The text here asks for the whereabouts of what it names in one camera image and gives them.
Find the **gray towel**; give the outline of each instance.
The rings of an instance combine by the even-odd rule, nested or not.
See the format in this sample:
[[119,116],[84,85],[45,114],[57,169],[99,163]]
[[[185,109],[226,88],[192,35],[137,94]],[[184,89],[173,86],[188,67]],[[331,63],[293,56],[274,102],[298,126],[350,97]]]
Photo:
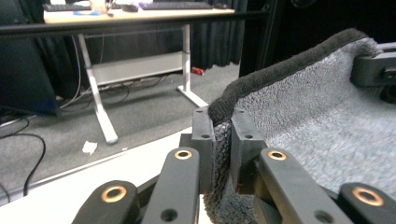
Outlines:
[[345,30],[227,87],[209,107],[218,181],[204,199],[213,222],[257,223],[253,197],[233,193],[229,177],[235,106],[246,109],[269,147],[291,152],[320,185],[338,192],[346,182],[362,182],[396,198],[396,105],[380,100],[380,88],[349,81],[356,56],[380,52],[373,39]]

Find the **copper ring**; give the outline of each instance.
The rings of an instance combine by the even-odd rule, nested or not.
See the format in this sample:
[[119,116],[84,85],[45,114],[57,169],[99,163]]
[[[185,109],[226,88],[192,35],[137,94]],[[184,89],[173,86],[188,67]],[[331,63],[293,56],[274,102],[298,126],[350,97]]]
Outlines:
[[[114,189],[117,189],[117,190],[119,190],[120,192],[119,192],[117,195],[115,195],[115,196],[109,196],[108,193],[109,193],[111,190],[114,190]],[[125,194],[126,194],[126,188],[123,187],[123,186],[113,186],[113,187],[109,187],[109,188],[105,189],[105,191],[103,191],[103,193],[102,193],[102,200],[103,200],[105,203],[116,203],[116,202],[118,202],[119,200],[121,200],[121,199],[125,196]]]
[[[352,193],[360,201],[362,201],[364,203],[367,203],[367,204],[370,204],[372,206],[381,206],[382,204],[384,204],[384,200],[377,193],[375,193],[372,190],[364,189],[364,188],[354,188],[352,190]],[[363,195],[361,195],[362,193],[370,194],[374,198],[373,199],[368,199],[368,198],[364,197]]]
[[192,153],[188,150],[179,150],[175,153],[175,157],[179,160],[186,160],[192,156]]
[[277,161],[283,161],[286,159],[286,155],[283,152],[280,151],[275,151],[275,150],[271,150],[268,152],[268,156],[273,159],[273,160],[277,160]]

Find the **white desk leg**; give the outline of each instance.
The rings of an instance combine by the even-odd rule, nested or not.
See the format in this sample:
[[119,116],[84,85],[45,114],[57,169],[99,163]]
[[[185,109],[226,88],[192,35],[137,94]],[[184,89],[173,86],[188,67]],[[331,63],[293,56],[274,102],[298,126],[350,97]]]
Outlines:
[[183,85],[177,89],[199,107],[207,103],[191,91],[190,26],[183,26]]
[[88,80],[91,84],[93,100],[95,101],[96,117],[99,120],[99,124],[102,128],[103,134],[105,135],[106,142],[110,145],[115,144],[119,141],[119,137],[114,131],[110,118],[103,107],[102,100],[99,95],[99,89],[96,84],[96,79],[93,75],[91,60],[88,54],[87,45],[85,44],[84,35],[78,35],[78,42],[81,46],[82,55],[84,56],[85,69],[87,70]]

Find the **carpeted floor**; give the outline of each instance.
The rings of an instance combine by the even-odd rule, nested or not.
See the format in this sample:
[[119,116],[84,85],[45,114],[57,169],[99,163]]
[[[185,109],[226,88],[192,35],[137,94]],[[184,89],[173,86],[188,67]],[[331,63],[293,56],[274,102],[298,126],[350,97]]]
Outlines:
[[[220,97],[230,82],[238,78],[238,73],[237,65],[214,67],[207,70],[203,77],[192,76],[191,89],[211,103]],[[132,84],[129,95],[124,87],[101,93],[106,112],[120,139],[114,146],[106,144],[93,112],[90,94],[77,104],[66,107],[62,118],[29,119],[30,125],[22,133],[38,134],[47,145],[47,153],[31,183],[190,127],[192,111],[196,106],[176,91],[182,83],[182,75],[170,75],[157,85],[146,87],[156,81],[153,79],[140,86]],[[16,126],[25,124],[26,120],[23,120]],[[18,197],[43,146],[38,139],[30,136],[13,136],[0,141],[0,183],[13,197]],[[85,141],[98,144],[91,156],[82,152]],[[0,190],[0,199],[4,197]]]

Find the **wooden desk top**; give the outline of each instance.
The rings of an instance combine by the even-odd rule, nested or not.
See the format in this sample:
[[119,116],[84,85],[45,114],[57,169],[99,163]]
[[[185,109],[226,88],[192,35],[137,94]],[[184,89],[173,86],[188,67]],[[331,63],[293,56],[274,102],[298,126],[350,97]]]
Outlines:
[[187,16],[204,16],[215,14],[234,13],[233,9],[198,9],[198,10],[142,10],[138,12],[124,12],[121,9],[111,9],[108,11],[113,16],[108,15],[74,15],[71,11],[66,12],[47,12],[44,11],[45,23],[75,23],[87,21],[116,21],[116,20],[144,20],[162,18],[180,18]]

